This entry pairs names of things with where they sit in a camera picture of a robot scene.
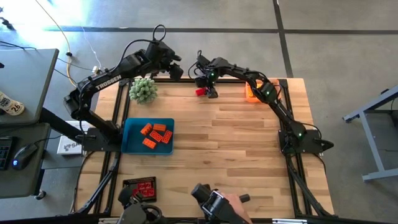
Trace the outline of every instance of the computer keyboard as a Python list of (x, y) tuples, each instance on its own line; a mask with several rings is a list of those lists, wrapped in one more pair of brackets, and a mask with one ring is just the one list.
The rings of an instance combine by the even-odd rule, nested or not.
[(15, 137), (0, 137), (0, 170), (6, 170), (11, 160), (12, 144), (16, 140)]

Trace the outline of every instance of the paper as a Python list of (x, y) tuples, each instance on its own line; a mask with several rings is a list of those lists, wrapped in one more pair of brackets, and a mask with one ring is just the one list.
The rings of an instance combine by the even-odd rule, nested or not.
[[(67, 123), (80, 130), (79, 121), (67, 121)], [(86, 121), (82, 121), (81, 126), (84, 132), (91, 127), (90, 124), (87, 123)], [(57, 154), (61, 155), (81, 154), (81, 145), (69, 139), (66, 136), (61, 136), (60, 144), (58, 145)]]

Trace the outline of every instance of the succulent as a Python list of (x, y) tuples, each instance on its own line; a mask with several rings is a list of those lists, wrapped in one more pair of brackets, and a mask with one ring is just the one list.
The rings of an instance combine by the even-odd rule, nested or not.
[(130, 99), (136, 100), (138, 104), (152, 102), (157, 96), (155, 81), (150, 78), (137, 78), (132, 83), (129, 91)]

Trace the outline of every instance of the human hand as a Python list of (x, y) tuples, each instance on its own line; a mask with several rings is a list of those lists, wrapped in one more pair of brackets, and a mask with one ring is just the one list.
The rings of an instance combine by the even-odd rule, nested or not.
[(243, 208), (243, 204), (241, 202), (241, 199), (239, 199), (239, 196), (237, 194), (224, 194), (220, 192), (220, 194), (229, 201), (229, 204), (233, 207), (234, 211), (236, 214), (238, 214), (240, 217), (245, 219), (248, 223), (253, 224), (251, 221), (247, 211)]

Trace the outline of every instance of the orange object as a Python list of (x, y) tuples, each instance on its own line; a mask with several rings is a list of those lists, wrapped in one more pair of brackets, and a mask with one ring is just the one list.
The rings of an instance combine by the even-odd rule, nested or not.
[(157, 142), (160, 142), (163, 138), (163, 136), (161, 136), (159, 133), (157, 133), (156, 131), (152, 131), (149, 134), (150, 137), (154, 138)]
[(167, 130), (166, 133), (163, 136), (162, 142), (168, 144), (170, 141), (170, 138), (172, 138), (173, 132)]
[(152, 129), (152, 125), (150, 123), (147, 123), (145, 125), (145, 127), (141, 129), (141, 133), (143, 135), (147, 135), (151, 129)]
[(155, 149), (156, 143), (154, 141), (151, 141), (150, 139), (145, 138), (142, 143), (150, 147), (151, 149)]
[[(270, 80), (270, 82), (275, 86), (276, 91), (279, 92), (280, 91), (280, 86), (279, 86), (278, 79)], [(257, 82), (257, 88), (259, 88), (261, 85), (262, 85), (262, 82), (258, 81)], [(245, 91), (244, 92), (246, 93), (246, 101), (247, 102), (249, 102), (249, 103), (260, 102), (260, 100), (257, 99), (256, 96), (253, 95), (253, 92), (251, 91), (251, 88), (250, 88), (248, 83), (245, 84)]]
[(166, 125), (164, 125), (164, 124), (154, 124), (154, 130), (156, 130), (156, 131), (166, 131)]

